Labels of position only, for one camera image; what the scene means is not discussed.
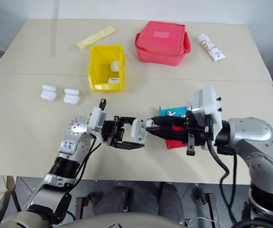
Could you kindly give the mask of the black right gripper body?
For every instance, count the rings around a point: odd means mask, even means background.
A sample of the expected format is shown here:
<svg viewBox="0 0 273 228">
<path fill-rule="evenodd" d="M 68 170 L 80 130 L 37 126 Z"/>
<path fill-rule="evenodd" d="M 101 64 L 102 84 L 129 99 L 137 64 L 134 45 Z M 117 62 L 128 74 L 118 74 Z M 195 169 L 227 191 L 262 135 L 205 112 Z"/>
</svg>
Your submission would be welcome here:
<svg viewBox="0 0 273 228">
<path fill-rule="evenodd" d="M 195 156 L 196 146 L 205 146 L 214 139 L 213 119 L 210 115 L 204 115 L 204 125 L 200 125 L 192 111 L 187 111 L 187 151 L 189 156 Z"/>
</svg>

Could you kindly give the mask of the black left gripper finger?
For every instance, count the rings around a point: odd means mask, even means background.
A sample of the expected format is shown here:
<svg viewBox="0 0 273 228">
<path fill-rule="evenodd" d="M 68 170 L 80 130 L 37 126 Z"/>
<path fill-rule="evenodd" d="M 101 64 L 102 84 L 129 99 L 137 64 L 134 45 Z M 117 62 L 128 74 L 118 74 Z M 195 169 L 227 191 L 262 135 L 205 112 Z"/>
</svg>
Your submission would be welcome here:
<svg viewBox="0 0 273 228">
<path fill-rule="evenodd" d="M 125 124 L 132 125 L 133 122 L 136 120 L 136 118 L 135 117 L 114 116 L 114 120 L 118 123 L 118 126 L 123 126 Z"/>
<path fill-rule="evenodd" d="M 144 147 L 144 144 L 139 144 L 136 142 L 118 142 L 118 141 L 111 141 L 110 146 L 118 149 L 123 149 L 123 150 L 133 150 L 133 149 L 139 149 Z"/>
</svg>

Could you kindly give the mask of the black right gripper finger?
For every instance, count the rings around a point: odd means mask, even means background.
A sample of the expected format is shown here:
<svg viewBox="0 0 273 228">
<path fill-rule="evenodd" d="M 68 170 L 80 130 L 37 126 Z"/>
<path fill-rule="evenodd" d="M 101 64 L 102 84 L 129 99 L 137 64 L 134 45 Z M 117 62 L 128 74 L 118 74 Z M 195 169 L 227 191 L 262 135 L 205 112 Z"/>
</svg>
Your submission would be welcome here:
<svg viewBox="0 0 273 228">
<path fill-rule="evenodd" d="M 185 127 L 187 119 L 177 116 L 156 116 L 151 118 L 154 124 L 160 127 Z"/>
<path fill-rule="evenodd" d="M 166 127 L 152 127 L 147 128 L 146 131 L 165 140 L 180 141 L 183 144 L 188 143 L 187 130 L 185 129 L 180 128 L 179 130 L 173 130 L 172 128 Z"/>
</svg>

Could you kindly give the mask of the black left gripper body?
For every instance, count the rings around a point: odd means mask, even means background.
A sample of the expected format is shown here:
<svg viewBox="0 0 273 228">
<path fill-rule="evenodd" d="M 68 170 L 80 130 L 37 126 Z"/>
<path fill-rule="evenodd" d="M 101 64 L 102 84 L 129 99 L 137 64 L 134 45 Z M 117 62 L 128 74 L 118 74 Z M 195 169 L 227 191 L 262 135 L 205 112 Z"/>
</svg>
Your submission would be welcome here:
<svg viewBox="0 0 273 228">
<path fill-rule="evenodd" d="M 114 116 L 113 120 L 105 120 L 102 127 L 103 142 L 108 146 L 118 146 L 122 142 L 124 124 L 119 116 Z"/>
</svg>

